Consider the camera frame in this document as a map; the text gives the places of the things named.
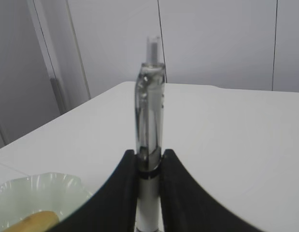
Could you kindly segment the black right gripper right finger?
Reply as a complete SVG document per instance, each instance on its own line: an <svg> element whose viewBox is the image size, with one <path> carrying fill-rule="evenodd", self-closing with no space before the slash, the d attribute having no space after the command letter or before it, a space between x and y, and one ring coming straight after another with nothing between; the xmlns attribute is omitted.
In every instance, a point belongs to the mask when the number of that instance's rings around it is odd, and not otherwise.
<svg viewBox="0 0 299 232"><path fill-rule="evenodd" d="M166 232L257 232L230 212L190 175L172 149L160 163L160 199Z"/></svg>

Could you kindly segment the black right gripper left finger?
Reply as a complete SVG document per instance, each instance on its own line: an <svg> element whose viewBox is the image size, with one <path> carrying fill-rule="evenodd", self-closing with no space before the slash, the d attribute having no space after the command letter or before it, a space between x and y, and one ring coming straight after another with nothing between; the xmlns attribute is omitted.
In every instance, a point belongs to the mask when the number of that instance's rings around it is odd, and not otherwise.
<svg viewBox="0 0 299 232"><path fill-rule="evenodd" d="M138 173L136 155L126 150L105 184L50 232L133 232Z"/></svg>

